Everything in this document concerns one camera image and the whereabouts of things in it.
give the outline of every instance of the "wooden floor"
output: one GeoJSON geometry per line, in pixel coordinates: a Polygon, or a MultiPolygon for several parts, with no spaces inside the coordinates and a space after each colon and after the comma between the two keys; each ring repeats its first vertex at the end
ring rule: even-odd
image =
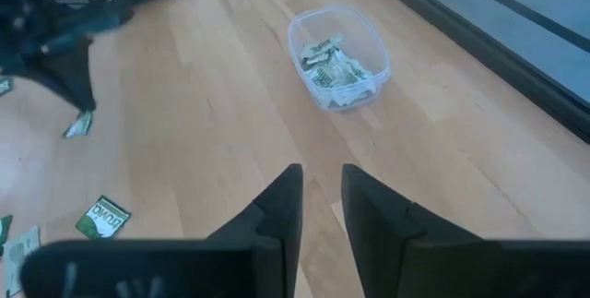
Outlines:
{"type": "Polygon", "coordinates": [[[12,235],[81,238],[105,195],[133,213],[121,238],[204,237],[300,162],[299,297],[362,296],[343,163],[484,237],[590,237],[590,148],[397,0],[154,0],[91,57],[90,137],[63,141],[76,112],[36,85],[0,98],[12,235]],[[332,3],[368,16],[394,71],[345,113],[315,106],[287,42],[293,16],[332,3]]]}

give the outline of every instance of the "black plastic component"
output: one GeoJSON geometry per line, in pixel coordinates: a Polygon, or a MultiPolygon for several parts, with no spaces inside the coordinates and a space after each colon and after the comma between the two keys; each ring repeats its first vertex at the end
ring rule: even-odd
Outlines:
{"type": "Polygon", "coordinates": [[[351,164],[342,201],[367,298],[590,294],[590,242],[486,241],[351,164]]]}
{"type": "Polygon", "coordinates": [[[71,287],[69,296],[115,297],[124,287],[129,297],[292,298],[302,178],[301,166],[291,164],[246,209],[202,241],[70,241],[42,247],[21,271],[25,294],[65,297],[71,287]],[[75,269],[72,285],[66,284],[67,268],[75,269]],[[147,295],[154,283],[159,294],[147,295]]]}
{"type": "Polygon", "coordinates": [[[437,0],[401,0],[586,143],[590,104],[437,0]]]}

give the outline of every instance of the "plastic tub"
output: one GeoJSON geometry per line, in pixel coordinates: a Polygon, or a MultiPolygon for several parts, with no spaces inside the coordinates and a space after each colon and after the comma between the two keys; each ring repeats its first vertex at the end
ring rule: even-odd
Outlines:
{"type": "Polygon", "coordinates": [[[374,27],[360,12],[348,6],[328,6],[296,16],[289,25],[289,49],[307,89],[318,106],[327,111],[346,110],[374,100],[391,73],[389,56],[374,27]],[[337,47],[347,57],[358,60],[373,77],[327,89],[316,86],[305,76],[301,66],[303,48],[334,36],[342,36],[337,47]],[[356,100],[339,105],[333,100],[335,96],[352,96],[356,100]]]}

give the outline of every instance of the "clear plastic container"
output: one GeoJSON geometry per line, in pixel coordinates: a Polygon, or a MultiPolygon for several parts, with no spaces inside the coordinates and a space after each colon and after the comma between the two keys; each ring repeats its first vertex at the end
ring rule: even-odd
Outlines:
{"type": "Polygon", "coordinates": [[[296,16],[289,25],[289,49],[303,82],[318,106],[327,111],[346,110],[374,100],[391,73],[389,56],[381,38],[360,12],[348,6],[328,6],[296,16]],[[373,73],[373,77],[326,89],[316,86],[305,76],[301,66],[303,48],[334,36],[342,36],[337,47],[347,57],[358,60],[362,67],[373,73]],[[335,96],[351,96],[356,100],[339,105],[333,100],[335,96]]]}

